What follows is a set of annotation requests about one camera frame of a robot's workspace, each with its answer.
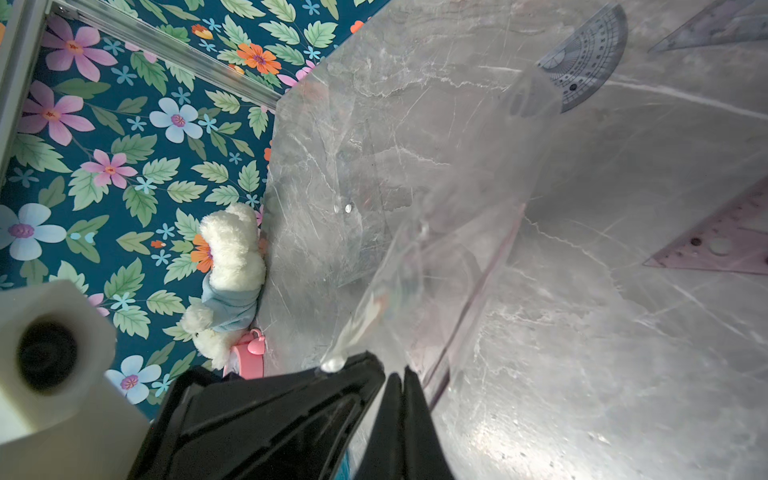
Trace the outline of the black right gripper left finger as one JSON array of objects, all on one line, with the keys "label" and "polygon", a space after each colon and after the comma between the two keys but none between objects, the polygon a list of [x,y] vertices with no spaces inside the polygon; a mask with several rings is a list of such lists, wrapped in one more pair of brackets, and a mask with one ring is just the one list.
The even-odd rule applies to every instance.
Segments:
[{"label": "black right gripper left finger", "polygon": [[402,477],[401,394],[402,380],[398,374],[391,374],[355,480],[396,480]]}]

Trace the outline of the purple triangle ruler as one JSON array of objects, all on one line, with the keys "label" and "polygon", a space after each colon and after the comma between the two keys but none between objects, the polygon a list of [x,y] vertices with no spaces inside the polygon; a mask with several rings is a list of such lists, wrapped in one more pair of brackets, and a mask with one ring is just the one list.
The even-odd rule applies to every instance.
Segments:
[{"label": "purple triangle ruler", "polygon": [[646,262],[648,267],[767,273],[765,178],[684,232]]}]

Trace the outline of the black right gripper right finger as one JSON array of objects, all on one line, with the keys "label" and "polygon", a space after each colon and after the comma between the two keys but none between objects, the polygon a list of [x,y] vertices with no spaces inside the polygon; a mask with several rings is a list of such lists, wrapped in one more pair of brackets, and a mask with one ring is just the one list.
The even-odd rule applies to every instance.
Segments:
[{"label": "black right gripper right finger", "polygon": [[450,470],[419,378],[410,368],[403,382],[403,478],[449,480]]}]

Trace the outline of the grey triangle ruler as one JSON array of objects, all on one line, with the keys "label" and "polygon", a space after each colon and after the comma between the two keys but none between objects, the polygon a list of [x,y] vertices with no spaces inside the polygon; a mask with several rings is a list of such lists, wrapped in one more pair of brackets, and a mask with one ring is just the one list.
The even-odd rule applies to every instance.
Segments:
[{"label": "grey triangle ruler", "polygon": [[649,52],[763,41],[767,39],[767,2],[714,1],[662,39]]}]

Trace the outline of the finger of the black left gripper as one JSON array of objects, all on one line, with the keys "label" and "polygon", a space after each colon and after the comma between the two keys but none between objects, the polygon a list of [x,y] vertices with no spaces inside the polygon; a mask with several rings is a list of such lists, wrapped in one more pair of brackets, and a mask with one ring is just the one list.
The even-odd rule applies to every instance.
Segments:
[{"label": "finger of the black left gripper", "polygon": [[171,386],[132,479],[333,479],[385,381],[371,353],[338,372],[245,380],[194,367]]}]

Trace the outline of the purple protractor set pouch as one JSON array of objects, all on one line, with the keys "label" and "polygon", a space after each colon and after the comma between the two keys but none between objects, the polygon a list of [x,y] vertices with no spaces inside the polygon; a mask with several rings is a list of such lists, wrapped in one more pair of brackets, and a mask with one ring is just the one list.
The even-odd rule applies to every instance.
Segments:
[{"label": "purple protractor set pouch", "polygon": [[279,101],[259,323],[272,374],[360,352],[430,404],[459,373],[560,97],[542,1],[392,1]]}]

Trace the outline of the grey protractor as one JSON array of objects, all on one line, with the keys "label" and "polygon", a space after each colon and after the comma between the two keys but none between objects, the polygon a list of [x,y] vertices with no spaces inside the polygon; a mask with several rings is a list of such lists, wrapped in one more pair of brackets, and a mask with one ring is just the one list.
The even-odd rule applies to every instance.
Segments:
[{"label": "grey protractor", "polygon": [[560,93],[561,114],[569,115],[607,82],[623,57],[628,36],[625,10],[609,3],[532,64]]}]

